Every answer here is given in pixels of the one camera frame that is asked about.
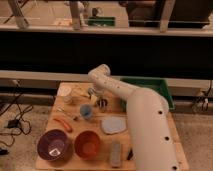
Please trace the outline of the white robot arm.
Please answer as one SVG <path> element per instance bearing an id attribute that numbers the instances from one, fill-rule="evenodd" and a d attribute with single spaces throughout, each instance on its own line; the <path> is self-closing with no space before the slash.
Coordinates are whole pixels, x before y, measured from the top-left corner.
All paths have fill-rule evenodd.
<path id="1" fill-rule="evenodd" d="M 90 70 L 88 76 L 95 85 L 126 102 L 136 171 L 180 171 L 167 121 L 167 100 L 151 88 L 112 78 L 106 64 Z"/>

